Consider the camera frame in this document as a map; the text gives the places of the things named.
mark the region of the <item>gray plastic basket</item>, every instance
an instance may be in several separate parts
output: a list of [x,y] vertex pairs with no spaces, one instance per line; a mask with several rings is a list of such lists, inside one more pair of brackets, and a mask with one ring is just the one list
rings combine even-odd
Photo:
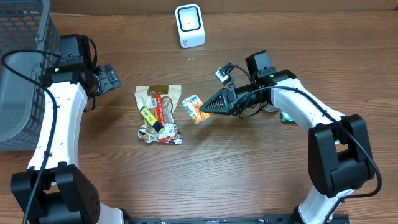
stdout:
[[[0,1],[0,57],[19,49],[60,54],[49,0]],[[8,56],[6,63],[39,81],[55,60],[53,56],[21,52]],[[44,115],[44,92],[3,66],[0,69],[0,150],[35,149]]]

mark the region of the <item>food package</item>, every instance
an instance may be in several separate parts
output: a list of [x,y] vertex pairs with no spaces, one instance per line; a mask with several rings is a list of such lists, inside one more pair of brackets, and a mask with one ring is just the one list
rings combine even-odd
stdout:
[[200,106],[203,105],[203,102],[196,95],[188,96],[187,98],[185,98],[182,101],[182,105],[188,112],[189,116],[192,118],[193,122],[195,122],[195,124],[199,124],[210,117],[209,113],[200,111]]
[[169,144],[182,144],[182,135],[178,130],[177,124],[174,123],[172,116],[181,96],[181,85],[137,86],[134,95],[138,110],[141,112],[143,108],[147,108],[151,115],[164,127],[158,133],[144,119],[145,123],[139,128],[138,137],[146,143],[157,141]]

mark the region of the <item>wooden tabletop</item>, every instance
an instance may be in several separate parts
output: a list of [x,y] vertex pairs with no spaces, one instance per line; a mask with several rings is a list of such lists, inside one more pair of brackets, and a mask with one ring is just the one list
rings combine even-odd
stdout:
[[[382,192],[347,200],[338,213],[352,223],[398,222],[398,11],[205,14],[206,44],[181,49],[174,15],[53,16],[61,35],[85,34],[98,63],[111,62],[122,88],[98,98],[83,115],[79,164],[101,201],[138,217],[252,217],[291,213],[312,183],[308,140],[278,113],[240,120],[214,116],[195,125],[179,103],[181,146],[145,144],[136,86],[181,84],[181,99],[203,101],[222,88],[214,71],[267,50],[328,106],[367,123]],[[247,78],[233,72],[237,86]],[[33,151],[0,152],[0,223],[20,223],[11,175]],[[360,192],[372,191],[376,180]]]

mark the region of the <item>yellow wrapper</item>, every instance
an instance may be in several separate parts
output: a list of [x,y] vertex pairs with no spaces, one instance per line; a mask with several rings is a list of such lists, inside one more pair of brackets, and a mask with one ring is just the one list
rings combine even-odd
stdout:
[[210,117],[209,113],[200,111],[200,106],[203,105],[203,102],[196,95],[188,96],[187,98],[185,98],[182,101],[182,105],[188,112],[189,116],[191,116],[195,124],[199,124],[200,122]]

